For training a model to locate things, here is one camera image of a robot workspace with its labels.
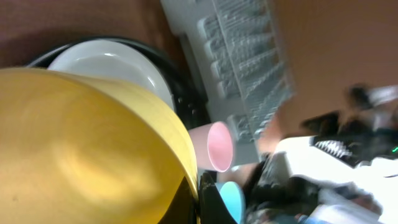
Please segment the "pink cup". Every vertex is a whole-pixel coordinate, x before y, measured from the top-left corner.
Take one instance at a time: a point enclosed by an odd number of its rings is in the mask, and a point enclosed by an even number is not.
[[[215,122],[188,131],[199,168],[225,172],[233,154],[233,140],[224,122]]]

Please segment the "dish rack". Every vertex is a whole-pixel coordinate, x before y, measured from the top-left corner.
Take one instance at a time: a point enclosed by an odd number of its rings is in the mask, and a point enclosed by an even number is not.
[[[228,123],[234,165],[260,160],[256,140],[292,95],[264,0],[161,0],[212,121]]]

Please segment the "black tray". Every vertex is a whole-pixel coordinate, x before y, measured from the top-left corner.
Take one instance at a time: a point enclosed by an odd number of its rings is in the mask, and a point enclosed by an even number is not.
[[[161,51],[137,40],[116,36],[87,37],[69,44],[55,47],[28,63],[26,67],[47,68],[51,62],[66,49],[89,40],[109,40],[138,50],[152,61],[164,76],[164,79],[173,94],[176,114],[181,119],[185,127],[187,129],[192,129],[210,123],[210,119],[205,108],[205,102],[200,98],[192,81],[186,75],[182,75],[174,63]]]

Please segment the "yellow object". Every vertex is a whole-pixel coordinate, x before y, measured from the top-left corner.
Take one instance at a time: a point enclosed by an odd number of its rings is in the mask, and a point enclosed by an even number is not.
[[[175,113],[130,83],[0,70],[0,223],[157,223],[195,152]]]

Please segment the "white plate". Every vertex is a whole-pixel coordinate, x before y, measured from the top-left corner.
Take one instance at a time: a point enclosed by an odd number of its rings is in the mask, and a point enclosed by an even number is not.
[[[60,54],[48,69],[136,83],[174,110],[170,90],[156,67],[141,53],[123,44],[107,40],[77,44]]]

